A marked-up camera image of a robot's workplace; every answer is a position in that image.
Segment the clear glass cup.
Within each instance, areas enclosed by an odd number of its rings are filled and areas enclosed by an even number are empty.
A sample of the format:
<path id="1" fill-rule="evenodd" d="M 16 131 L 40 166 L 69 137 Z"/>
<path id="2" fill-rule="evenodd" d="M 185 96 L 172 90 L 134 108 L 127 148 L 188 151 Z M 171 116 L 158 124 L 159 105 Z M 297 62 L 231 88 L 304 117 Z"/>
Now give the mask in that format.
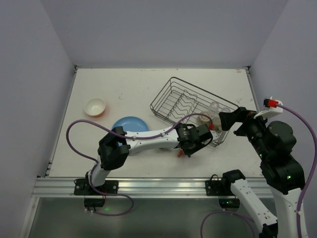
<path id="1" fill-rule="evenodd" d="M 212 101 L 209 105 L 209 113 L 212 117 L 218 117 L 219 113 L 219 103 Z"/>
<path id="2" fill-rule="evenodd" d="M 230 108 L 224 107 L 224 108 L 222 108 L 221 112 L 230 113 L 231 110 L 230 110 Z"/>

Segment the grey-green cup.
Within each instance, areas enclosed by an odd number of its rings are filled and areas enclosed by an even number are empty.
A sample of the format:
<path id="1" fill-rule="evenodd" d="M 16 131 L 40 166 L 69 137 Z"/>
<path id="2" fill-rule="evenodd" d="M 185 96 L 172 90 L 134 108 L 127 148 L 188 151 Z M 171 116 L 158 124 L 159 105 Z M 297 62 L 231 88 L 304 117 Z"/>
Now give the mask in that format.
<path id="1" fill-rule="evenodd" d="M 212 119 L 212 124 L 213 124 L 213 130 L 215 131 L 222 131 L 222 127 L 221 127 L 221 120 L 219 117 L 214 117 Z"/>

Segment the pink mug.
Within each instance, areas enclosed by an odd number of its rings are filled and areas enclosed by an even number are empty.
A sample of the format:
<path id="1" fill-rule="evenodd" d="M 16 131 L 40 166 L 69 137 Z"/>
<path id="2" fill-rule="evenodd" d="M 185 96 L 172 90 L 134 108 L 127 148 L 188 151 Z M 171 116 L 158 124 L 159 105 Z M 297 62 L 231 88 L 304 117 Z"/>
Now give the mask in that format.
<path id="1" fill-rule="evenodd" d="M 181 158 L 184 155 L 184 152 L 182 150 L 179 150 L 177 153 L 177 157 Z"/>

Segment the beige speckled cup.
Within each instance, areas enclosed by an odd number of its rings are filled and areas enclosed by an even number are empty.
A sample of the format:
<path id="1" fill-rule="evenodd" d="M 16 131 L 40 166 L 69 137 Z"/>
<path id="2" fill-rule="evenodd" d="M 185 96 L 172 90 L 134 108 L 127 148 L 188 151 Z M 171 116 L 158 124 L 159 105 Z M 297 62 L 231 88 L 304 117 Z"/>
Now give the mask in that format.
<path id="1" fill-rule="evenodd" d="M 198 122 L 200 124 L 210 124 L 211 123 L 211 115 L 208 111 L 202 111 L 198 115 Z"/>

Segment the blue plate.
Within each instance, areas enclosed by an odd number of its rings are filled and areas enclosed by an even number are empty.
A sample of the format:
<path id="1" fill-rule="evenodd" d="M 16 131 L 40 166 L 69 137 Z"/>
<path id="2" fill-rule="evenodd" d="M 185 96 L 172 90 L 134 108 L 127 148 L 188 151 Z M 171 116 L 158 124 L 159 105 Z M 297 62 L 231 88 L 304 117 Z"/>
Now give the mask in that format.
<path id="1" fill-rule="evenodd" d="M 127 116 L 127 117 L 120 118 L 113 124 L 112 129 L 118 126 L 122 126 L 124 131 L 132 131 L 132 132 L 149 131 L 148 125 L 141 118 L 134 117 L 134 116 Z"/>

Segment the orange bowl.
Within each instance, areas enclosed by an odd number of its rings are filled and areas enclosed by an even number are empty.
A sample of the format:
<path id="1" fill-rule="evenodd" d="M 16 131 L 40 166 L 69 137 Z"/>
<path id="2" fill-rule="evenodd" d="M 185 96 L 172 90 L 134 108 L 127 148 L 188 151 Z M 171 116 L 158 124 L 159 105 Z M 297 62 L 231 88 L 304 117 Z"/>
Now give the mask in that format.
<path id="1" fill-rule="evenodd" d="M 106 104 L 103 99 L 92 98 L 88 100 L 84 106 L 84 112 L 86 115 L 97 118 L 105 113 Z"/>

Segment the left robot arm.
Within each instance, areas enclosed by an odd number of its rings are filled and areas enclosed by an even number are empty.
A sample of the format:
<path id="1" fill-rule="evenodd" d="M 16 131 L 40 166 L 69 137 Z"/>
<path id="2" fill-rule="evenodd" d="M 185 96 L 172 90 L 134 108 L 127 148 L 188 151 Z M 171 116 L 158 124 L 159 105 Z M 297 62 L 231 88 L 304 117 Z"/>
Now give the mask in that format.
<path id="1" fill-rule="evenodd" d="M 102 186 L 112 170 L 122 167 L 128 156 L 153 149 L 180 148 L 190 157 L 218 139 L 215 131 L 202 124 L 180 123 L 162 130 L 132 132 L 117 126 L 99 141 L 96 165 L 88 172 L 89 184 Z"/>

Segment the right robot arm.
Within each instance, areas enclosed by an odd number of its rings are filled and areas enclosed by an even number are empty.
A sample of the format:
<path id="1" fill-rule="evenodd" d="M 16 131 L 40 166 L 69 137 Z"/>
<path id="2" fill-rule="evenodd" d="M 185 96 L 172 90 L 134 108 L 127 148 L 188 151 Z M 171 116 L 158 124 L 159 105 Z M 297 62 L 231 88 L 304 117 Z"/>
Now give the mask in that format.
<path id="1" fill-rule="evenodd" d="M 281 121 L 267 124 L 262 114 L 239 107 L 231 113 L 219 113 L 222 130 L 228 131 L 236 122 L 241 126 L 236 136 L 245 136 L 261 160 L 262 174 L 273 194 L 276 215 L 262 204 L 249 187 L 240 170 L 222 175 L 226 192 L 239 198 L 252 216 L 261 238 L 308 237 L 302 203 L 305 186 L 302 166 L 291 155 L 297 140 L 293 129 Z"/>

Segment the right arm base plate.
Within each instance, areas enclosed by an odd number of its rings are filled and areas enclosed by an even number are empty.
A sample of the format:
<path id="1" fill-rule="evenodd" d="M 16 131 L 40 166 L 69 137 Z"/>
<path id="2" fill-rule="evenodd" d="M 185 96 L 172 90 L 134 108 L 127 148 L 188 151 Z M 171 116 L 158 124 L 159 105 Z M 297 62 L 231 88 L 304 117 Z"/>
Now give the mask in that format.
<path id="1" fill-rule="evenodd" d="M 213 174 L 209 180 L 205 181 L 205 191 L 206 196 L 233 196 L 217 174 Z"/>

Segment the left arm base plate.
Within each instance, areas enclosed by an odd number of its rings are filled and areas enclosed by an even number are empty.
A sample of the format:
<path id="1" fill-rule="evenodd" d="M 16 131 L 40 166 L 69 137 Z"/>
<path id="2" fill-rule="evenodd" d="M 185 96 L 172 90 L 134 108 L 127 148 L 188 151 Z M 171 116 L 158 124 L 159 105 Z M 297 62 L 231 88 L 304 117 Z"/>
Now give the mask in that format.
<path id="1" fill-rule="evenodd" d="M 74 195 L 77 196 L 97 196 L 100 193 L 94 191 L 88 181 L 88 178 L 78 178 L 74 180 L 75 188 Z M 97 186 L 96 190 L 102 193 L 116 194 L 118 191 L 118 181 L 117 180 L 105 180 L 104 184 Z"/>

